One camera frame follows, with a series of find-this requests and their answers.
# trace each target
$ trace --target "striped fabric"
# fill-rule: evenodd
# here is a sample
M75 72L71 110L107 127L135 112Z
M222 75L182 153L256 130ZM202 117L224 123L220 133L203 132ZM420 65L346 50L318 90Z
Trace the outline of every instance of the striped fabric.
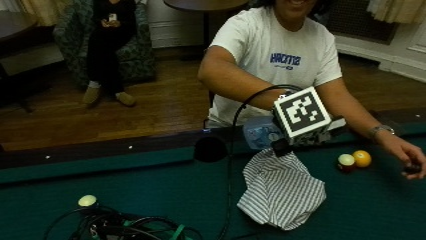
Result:
M243 171L247 185L236 206L259 224L291 230L303 224L326 198L323 182L312 178L294 153L275 157L262 150Z

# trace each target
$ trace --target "hand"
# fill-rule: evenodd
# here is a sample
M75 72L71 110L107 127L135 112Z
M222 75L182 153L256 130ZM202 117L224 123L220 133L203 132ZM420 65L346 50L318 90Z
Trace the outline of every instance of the hand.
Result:
M101 20L101 25L102 25L102 27L109 27L109 24L107 24L106 19L102 19L102 20Z
M420 165L419 173L407 174L402 172L402 175L408 180L421 179L426 175L426 157L421 149L387 131L379 131L375 135L375 140L383 149L402 161L403 166Z
M111 21L109 21L107 22L107 26L109 27L119 27L121 26L121 23L119 23L119 21L118 20L111 20Z

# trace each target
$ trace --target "chair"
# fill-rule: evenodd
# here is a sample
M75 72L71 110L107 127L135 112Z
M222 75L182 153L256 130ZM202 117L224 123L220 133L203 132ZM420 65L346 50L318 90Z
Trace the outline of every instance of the chair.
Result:
M86 50L89 35L94 29L91 4L93 0L73 0L53 29L54 42L73 73L75 84L81 88L85 88L89 82ZM135 36L117 51L123 84L151 80L155 73L145 3L137 3L134 14Z

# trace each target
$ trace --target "yellow billiard ball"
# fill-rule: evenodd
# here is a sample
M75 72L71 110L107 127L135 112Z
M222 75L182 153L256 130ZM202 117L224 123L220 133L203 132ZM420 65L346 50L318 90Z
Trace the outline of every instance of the yellow billiard ball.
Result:
M358 150L351 155L352 155L352 157L355 159L356 167L364 168L364 167L370 166L370 164L371 164L371 156L366 151Z

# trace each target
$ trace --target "person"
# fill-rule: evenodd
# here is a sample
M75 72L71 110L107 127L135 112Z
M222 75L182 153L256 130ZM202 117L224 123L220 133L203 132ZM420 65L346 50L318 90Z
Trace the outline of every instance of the person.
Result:
M391 134L348 93L342 79L334 36L308 15L328 0L258 0L259 7L227 19L206 49L198 80L215 93L206 127L231 126L240 102L264 88L290 84L314 86L324 108L342 116L347 126L370 138L404 166L420 165L407 179L426 175L419 147ZM270 115L283 89L259 94L238 117L240 125L252 116Z
M115 51L135 34L134 0L93 0L94 30L87 42L86 67L90 79L82 102L91 105L101 88L125 106L135 104L123 92Z

